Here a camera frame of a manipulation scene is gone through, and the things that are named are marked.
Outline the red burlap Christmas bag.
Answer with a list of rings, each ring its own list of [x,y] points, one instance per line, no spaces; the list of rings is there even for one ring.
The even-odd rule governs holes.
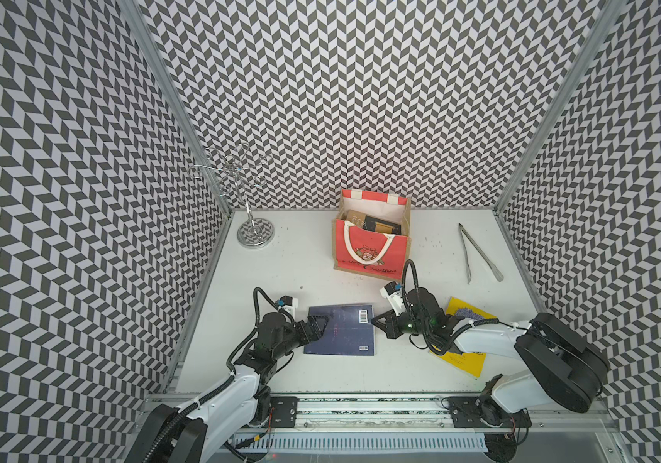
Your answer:
[[[345,220],[350,210],[402,225],[402,235],[365,231]],[[411,201],[396,194],[343,189],[332,221],[332,258],[336,270],[398,281],[409,258]]]

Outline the yellow book blue illustration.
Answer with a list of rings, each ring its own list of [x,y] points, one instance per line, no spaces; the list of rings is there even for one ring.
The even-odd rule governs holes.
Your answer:
[[[481,320],[486,318],[493,318],[492,314],[484,312],[475,306],[458,299],[450,297],[446,307],[446,314],[448,316],[459,316],[459,318],[470,318],[472,320]],[[471,377],[477,379],[481,376],[487,355],[484,353],[456,353],[448,351],[441,356],[444,362],[447,362],[454,368],[469,374]]]

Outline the brown cover book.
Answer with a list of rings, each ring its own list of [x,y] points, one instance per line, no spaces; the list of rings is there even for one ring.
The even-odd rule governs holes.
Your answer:
[[[362,228],[365,231],[385,233],[386,235],[402,235],[401,224],[385,219],[380,219],[359,211],[348,211],[345,220],[351,222],[356,227]]]

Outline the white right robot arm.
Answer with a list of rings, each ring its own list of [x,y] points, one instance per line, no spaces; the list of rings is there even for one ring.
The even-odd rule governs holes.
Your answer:
[[[495,375],[474,397],[450,399],[447,407],[458,428],[466,422],[521,426],[527,409],[548,403],[585,413],[602,394],[610,370],[606,354],[553,314],[507,323],[474,310],[448,314],[424,287],[406,291],[390,282],[380,293],[390,309],[371,323],[387,338],[422,337],[423,349],[438,357],[495,355],[523,365],[516,374]]]

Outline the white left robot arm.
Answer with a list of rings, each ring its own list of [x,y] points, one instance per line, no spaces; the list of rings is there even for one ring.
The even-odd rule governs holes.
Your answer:
[[[157,406],[125,460],[205,462],[222,448],[236,453],[230,440],[239,429],[271,424],[269,382],[278,371],[278,360],[322,339],[330,319],[309,316],[292,321],[284,311],[265,314],[228,358],[228,377],[178,406]]]

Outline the stainless steel kitchen tongs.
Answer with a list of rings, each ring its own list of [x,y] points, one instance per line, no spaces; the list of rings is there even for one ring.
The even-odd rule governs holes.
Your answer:
[[[500,268],[490,259],[490,257],[484,252],[484,250],[479,246],[476,240],[471,236],[469,231],[464,227],[462,223],[458,224],[458,232],[460,235],[460,240],[462,242],[462,248],[464,253],[464,262],[465,262],[465,275],[466,281],[469,285],[473,281],[473,270],[471,270],[471,262],[469,261],[469,245],[475,249],[475,252],[479,254],[483,262],[489,267],[493,277],[497,282],[504,281],[504,275],[500,271]]]

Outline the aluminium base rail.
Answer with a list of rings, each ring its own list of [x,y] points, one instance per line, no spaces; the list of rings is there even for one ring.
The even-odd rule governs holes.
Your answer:
[[[602,403],[585,414],[546,405],[500,426],[475,415],[473,394],[278,393],[272,424],[228,439],[243,458],[288,461],[630,462]]]

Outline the aluminium corner frame post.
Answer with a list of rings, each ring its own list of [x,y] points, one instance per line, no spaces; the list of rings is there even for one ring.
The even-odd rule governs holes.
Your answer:
[[[191,153],[198,165],[197,169],[205,177],[208,186],[216,197],[220,210],[226,215],[230,215],[232,209],[226,198],[224,198],[224,195],[222,195],[222,187],[220,187],[216,173],[211,170],[213,163],[210,161],[205,148],[197,136],[192,119],[187,114],[185,104],[183,104],[177,92],[174,80],[168,72],[162,55],[153,41],[150,30],[142,15],[139,1],[118,1],[117,5],[120,7],[121,15],[127,22],[134,40],[137,42],[151,73],[159,85],[164,101],[168,104],[176,123],[179,125],[190,147]]]

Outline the right aluminium corner post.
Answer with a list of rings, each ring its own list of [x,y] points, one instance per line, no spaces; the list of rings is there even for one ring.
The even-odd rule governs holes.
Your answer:
[[[612,27],[618,21],[618,17],[626,5],[627,1],[610,0],[598,15],[594,26],[587,35],[585,43],[577,53],[575,61],[570,69],[568,69],[563,82],[559,85],[544,118],[539,123],[531,141],[525,148],[521,160],[506,183],[500,198],[496,201],[494,206],[494,213],[496,215],[502,215],[504,210],[506,210],[508,203],[519,189],[539,152],[541,152],[547,143],[551,132],[579,87],[581,80],[589,72],[597,53],[603,46],[608,34],[612,31]]]

